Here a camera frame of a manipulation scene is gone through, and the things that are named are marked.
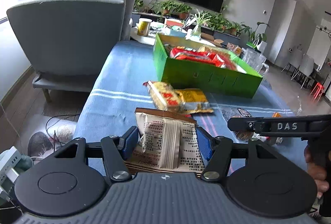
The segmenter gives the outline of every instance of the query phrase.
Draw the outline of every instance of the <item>metal bolt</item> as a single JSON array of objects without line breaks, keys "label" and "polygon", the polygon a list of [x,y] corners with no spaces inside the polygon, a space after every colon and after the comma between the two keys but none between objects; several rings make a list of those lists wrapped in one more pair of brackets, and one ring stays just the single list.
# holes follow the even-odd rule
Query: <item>metal bolt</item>
[{"label": "metal bolt", "polygon": [[129,176],[129,173],[128,172],[125,172],[125,171],[116,171],[114,174],[113,174],[113,178],[115,179],[126,179],[127,177]]},{"label": "metal bolt", "polygon": [[204,173],[204,178],[205,179],[218,179],[219,178],[219,173],[215,172],[215,171],[209,171]]}]

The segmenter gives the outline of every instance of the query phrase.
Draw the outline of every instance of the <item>person's hand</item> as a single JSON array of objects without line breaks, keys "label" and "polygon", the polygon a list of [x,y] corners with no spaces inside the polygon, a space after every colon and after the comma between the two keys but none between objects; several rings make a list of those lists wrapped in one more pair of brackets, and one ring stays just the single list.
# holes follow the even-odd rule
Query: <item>person's hand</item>
[{"label": "person's hand", "polygon": [[321,198],[323,193],[329,189],[329,183],[325,181],[326,179],[326,170],[321,166],[317,166],[312,159],[312,154],[309,150],[309,147],[305,148],[305,160],[307,163],[307,172],[315,180],[317,185],[317,198]]}]

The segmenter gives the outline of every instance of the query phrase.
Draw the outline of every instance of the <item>sofa leg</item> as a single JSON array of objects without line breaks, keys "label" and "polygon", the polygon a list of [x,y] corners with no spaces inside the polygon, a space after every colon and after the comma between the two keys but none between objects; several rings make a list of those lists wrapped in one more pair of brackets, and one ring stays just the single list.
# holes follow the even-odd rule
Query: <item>sofa leg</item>
[{"label": "sofa leg", "polygon": [[44,96],[45,96],[46,102],[52,102],[51,97],[49,96],[48,89],[42,89],[42,91],[43,91],[43,93],[44,93]]}]

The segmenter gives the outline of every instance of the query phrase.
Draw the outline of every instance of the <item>green box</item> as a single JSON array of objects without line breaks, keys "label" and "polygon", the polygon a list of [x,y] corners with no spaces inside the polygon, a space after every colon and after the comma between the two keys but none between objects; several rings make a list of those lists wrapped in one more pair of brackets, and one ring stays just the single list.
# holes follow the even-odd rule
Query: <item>green box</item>
[{"label": "green box", "polygon": [[231,60],[247,74],[210,64],[172,59],[163,44],[196,50],[203,44],[174,36],[156,35],[153,57],[158,80],[170,83],[175,89],[199,88],[205,92],[253,98],[262,81],[258,72],[231,51],[227,51]]}]

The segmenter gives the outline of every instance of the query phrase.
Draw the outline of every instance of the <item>plastic stool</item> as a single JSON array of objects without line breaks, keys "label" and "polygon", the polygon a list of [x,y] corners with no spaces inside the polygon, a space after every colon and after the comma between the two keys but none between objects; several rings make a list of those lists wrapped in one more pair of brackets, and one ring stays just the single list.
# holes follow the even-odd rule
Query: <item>plastic stool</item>
[{"label": "plastic stool", "polygon": [[314,94],[314,99],[316,99],[318,97],[318,101],[319,101],[319,99],[322,96],[323,90],[324,90],[324,86],[318,82],[311,92],[311,94]]}]

